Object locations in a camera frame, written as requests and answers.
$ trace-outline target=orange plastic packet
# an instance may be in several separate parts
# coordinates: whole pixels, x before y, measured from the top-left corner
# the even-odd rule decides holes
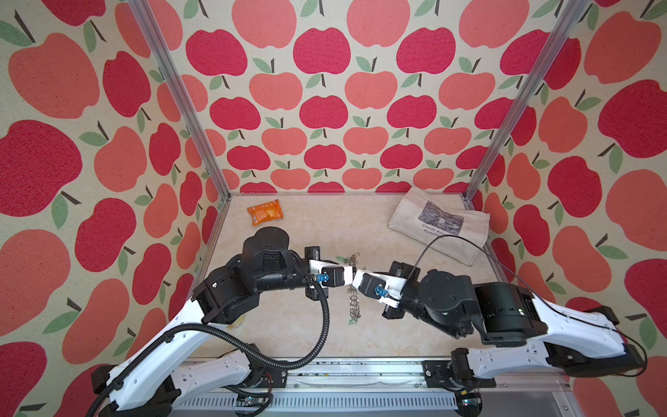
[[[276,199],[264,204],[248,207],[248,213],[252,216],[253,226],[283,218],[283,210],[280,208],[280,203]]]

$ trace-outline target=beige table surface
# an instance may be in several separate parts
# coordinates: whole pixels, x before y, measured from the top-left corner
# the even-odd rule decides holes
[[[284,220],[252,226],[246,208],[272,197],[234,196],[208,272],[241,252],[243,241],[263,226],[276,226],[289,234],[289,248],[303,256],[304,246],[321,246],[322,259],[360,253],[358,267],[388,271],[392,261],[414,264],[424,244],[387,227],[402,195],[287,195],[279,197]],[[435,195],[449,207],[463,208],[458,195]],[[430,269],[469,275],[473,283],[496,277],[482,254],[472,267],[440,252],[429,250],[419,267],[423,277]],[[401,320],[382,317],[384,305],[360,295],[361,318],[349,325],[347,286],[329,289],[331,326],[320,356],[448,356],[459,347],[482,347],[477,333],[454,340],[406,313]],[[259,307],[245,315],[243,324],[228,330],[246,343],[255,343],[273,357],[300,357],[315,344],[321,330],[319,302],[303,289],[264,292]],[[214,358],[233,350],[219,339],[209,340],[192,355]]]

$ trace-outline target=green leaf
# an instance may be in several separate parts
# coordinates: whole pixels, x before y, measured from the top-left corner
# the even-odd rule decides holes
[[[563,288],[558,282],[549,281],[546,283],[546,285],[556,294],[567,294],[567,292],[565,292],[565,288]]]
[[[167,286],[165,284],[160,285],[160,304],[165,303],[165,297],[167,296]]]
[[[618,173],[623,164],[623,149],[620,146],[616,145],[612,148],[612,151],[609,153],[609,168],[612,169],[614,173]]]
[[[125,353],[129,349],[130,346],[132,346],[132,342],[134,342],[134,338],[129,337],[122,341],[120,345],[116,348],[116,351],[113,353],[114,356],[118,356],[120,354]]]
[[[61,194],[55,196],[53,203],[51,203],[51,218],[53,218],[53,223],[57,229],[62,228],[65,224],[68,209],[65,198]]]
[[[307,0],[301,8],[301,17],[310,16],[317,9],[317,0]]]
[[[418,79],[419,79],[419,74],[412,74],[411,76],[406,78],[405,81],[403,81],[403,83],[401,84],[401,87],[409,87],[409,86],[413,85],[414,83],[416,83]]]
[[[354,120],[354,123],[356,123],[360,127],[366,127],[366,120],[360,118],[359,116],[352,116],[352,119]]]
[[[305,87],[306,88],[313,88],[317,84],[319,84],[319,81],[321,79],[322,79],[322,76],[320,74],[315,74],[308,79],[308,82],[305,84]]]
[[[118,255],[118,272],[121,273],[121,276],[125,275],[125,271],[127,270],[127,252],[125,250],[121,250],[121,254]]]
[[[274,119],[274,118],[272,118],[272,117],[265,117],[265,119],[266,119],[266,121],[269,122],[269,124],[270,124],[271,126],[275,127],[276,129],[281,129],[281,127],[280,127],[280,122],[279,122],[278,120],[276,120],[276,119]]]
[[[221,85],[222,85],[222,75],[216,75],[215,77],[211,78],[211,83],[209,84],[209,90],[219,89]]]
[[[656,345],[656,340],[658,339],[658,330],[656,325],[653,323],[653,320],[650,318],[644,318],[641,323],[639,323],[639,337],[641,337],[644,347],[650,349]]]
[[[665,13],[667,13],[667,0],[662,0],[655,6],[651,7],[651,10],[646,12],[644,20],[657,19]]]
[[[134,204],[137,205],[149,205],[151,203],[151,198],[148,195],[140,195],[134,200]]]
[[[162,78],[162,75],[154,69],[148,71],[148,74],[158,83],[163,83],[165,81],[165,79]]]
[[[480,134],[473,137],[472,140],[483,139],[483,138],[489,136],[491,134],[491,132],[493,132],[493,129],[483,130]]]
[[[464,73],[471,73],[472,72],[472,62],[466,57],[460,57],[459,58],[459,66],[461,67],[461,70]]]
[[[83,25],[83,40],[85,41],[85,47],[88,49],[88,52],[95,51],[95,46],[97,46],[97,35],[95,34],[93,23],[90,22],[90,20]]]
[[[271,66],[269,64],[267,64],[266,61],[264,61],[260,58],[253,58],[252,61],[255,63],[255,65],[257,66],[257,68],[259,68],[259,70],[261,72],[264,72],[264,73],[267,73],[267,74],[271,73]]]
[[[396,139],[397,137],[405,135],[407,131],[408,129],[406,127],[404,127],[403,129],[398,129],[396,133],[392,135],[392,139]]]
[[[139,128],[139,133],[143,133],[143,128],[146,126],[146,118],[143,115],[142,111],[137,112],[137,127]]]
[[[603,245],[598,248],[600,253],[609,259],[628,259],[628,256],[616,246]]]
[[[183,9],[183,18],[192,19],[197,15],[198,11],[199,2],[197,0],[187,0],[187,2],[185,2],[185,8]]]
[[[425,15],[426,13],[428,13],[428,11],[430,9],[433,9],[433,6],[435,4],[436,4],[436,0],[424,0],[424,1],[422,1],[422,4],[420,4],[419,7],[417,7],[417,11],[415,11],[415,17]]]
[[[42,334],[55,333],[58,330],[62,330],[68,327],[70,324],[74,323],[74,320],[76,320],[78,316],[79,312],[67,312],[61,314],[60,316],[51,320],[51,323],[46,326]]]
[[[581,111],[588,110],[600,104],[601,101],[602,100],[598,99],[597,97],[589,97],[587,99],[581,100],[581,102],[577,105],[577,109]]]
[[[544,83],[542,90],[540,90],[540,101],[542,104],[546,104],[546,100],[549,98],[549,86]]]
[[[102,146],[107,144],[107,140],[104,138],[104,136],[100,135],[99,133],[95,133],[94,131],[87,131],[83,135],[79,136],[79,139],[92,146]]]
[[[546,3],[540,6],[539,9],[533,13],[531,17],[542,17],[545,14],[549,13],[551,10],[555,9],[558,6],[560,0],[548,0]]]
[[[556,207],[554,208],[554,218],[559,226],[563,222],[564,215],[565,209],[563,209],[563,205],[561,203],[556,204]]]
[[[546,159],[538,159],[537,161],[535,161],[535,162],[533,163],[533,166],[534,166],[535,168],[537,168],[537,169],[546,168],[546,167],[548,167],[549,165],[551,165],[551,164],[550,164],[549,161],[547,161]]]
[[[21,30],[0,20],[0,38],[16,46],[29,46],[33,42]]]
[[[600,8],[597,4],[593,3],[588,11],[588,20],[586,24],[588,28],[592,31],[595,30],[595,25],[598,24],[598,16],[600,15]]]
[[[371,72],[371,63],[368,62],[368,60],[364,57],[357,57],[357,65],[359,65],[359,68],[362,69],[362,71],[365,71],[367,73]]]
[[[503,81],[502,84],[498,87],[499,90],[509,88],[516,84],[517,81],[519,81],[519,78],[521,78],[521,75],[515,75],[513,77],[507,78],[505,81]]]

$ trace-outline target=folded cloth bag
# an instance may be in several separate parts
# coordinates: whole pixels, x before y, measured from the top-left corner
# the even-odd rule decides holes
[[[439,235],[452,234],[483,246],[489,234],[488,213],[450,208],[434,201],[422,189],[413,187],[401,200],[389,221],[390,229],[429,244]],[[480,250],[465,240],[440,238],[431,248],[472,266]]]

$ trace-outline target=patterned fabric wall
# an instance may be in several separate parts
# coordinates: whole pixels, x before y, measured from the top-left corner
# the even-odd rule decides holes
[[[556,87],[547,74],[530,102],[537,130],[513,135],[481,187],[506,265],[547,300],[611,306],[648,350],[637,379],[571,381],[588,417],[667,416],[666,11],[665,1],[591,3],[564,47],[580,47],[581,62],[549,71],[574,78]]]
[[[78,417],[92,371],[184,303],[219,198],[127,3],[3,1],[0,20],[0,416]]]
[[[169,2],[174,62],[235,192],[462,191],[557,14],[542,0]],[[527,112],[517,137],[535,126]]]

